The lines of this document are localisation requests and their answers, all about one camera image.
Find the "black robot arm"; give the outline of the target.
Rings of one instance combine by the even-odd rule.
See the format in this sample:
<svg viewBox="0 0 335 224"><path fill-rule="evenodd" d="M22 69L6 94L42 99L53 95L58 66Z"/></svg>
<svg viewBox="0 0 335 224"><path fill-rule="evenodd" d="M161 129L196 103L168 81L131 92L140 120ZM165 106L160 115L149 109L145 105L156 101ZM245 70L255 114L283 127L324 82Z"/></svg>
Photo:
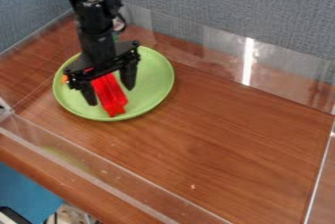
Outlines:
<svg viewBox="0 0 335 224"><path fill-rule="evenodd" d="M115 20L124 20L120 11L123 0L69 0L73 6L82 52L80 57L64 67L69 87L82 92L90 106L97 105L93 81L115 71L121 72L121 80L129 90L137 85L140 64L140 43L115 40Z"/></svg>

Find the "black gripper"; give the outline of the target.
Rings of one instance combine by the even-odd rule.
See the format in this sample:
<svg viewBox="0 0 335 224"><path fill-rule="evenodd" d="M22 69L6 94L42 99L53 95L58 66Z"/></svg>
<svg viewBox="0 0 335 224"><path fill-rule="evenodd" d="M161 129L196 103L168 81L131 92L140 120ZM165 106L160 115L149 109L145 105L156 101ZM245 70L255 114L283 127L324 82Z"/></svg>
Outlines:
<svg viewBox="0 0 335 224"><path fill-rule="evenodd" d="M116 42L112 34L90 35L80 33L82 52L80 57L64 68L72 89L82 91L90 106L97 105L97 97L90 81L120 71L125 87L133 90L137 85L140 42Z"/></svg>

